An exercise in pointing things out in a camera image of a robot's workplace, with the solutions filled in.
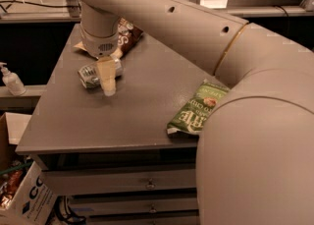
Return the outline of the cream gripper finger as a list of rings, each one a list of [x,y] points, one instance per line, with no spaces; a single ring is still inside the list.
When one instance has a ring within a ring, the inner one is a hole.
[[[113,56],[114,58],[121,59],[121,58],[124,56],[124,53],[123,53],[123,51],[122,51],[120,48],[117,48],[117,49],[112,53],[112,56]]]
[[[96,62],[96,69],[104,94],[106,96],[114,95],[116,93],[115,61],[110,56],[102,57]]]

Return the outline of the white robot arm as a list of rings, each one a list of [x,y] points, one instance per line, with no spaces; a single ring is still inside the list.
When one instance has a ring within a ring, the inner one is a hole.
[[[314,225],[314,53],[184,0],[80,0],[229,88],[197,145],[201,225]]]

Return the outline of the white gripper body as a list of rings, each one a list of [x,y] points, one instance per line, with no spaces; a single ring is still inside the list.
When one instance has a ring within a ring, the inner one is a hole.
[[[87,53],[95,58],[108,56],[118,47],[118,27],[80,27],[81,42]]]

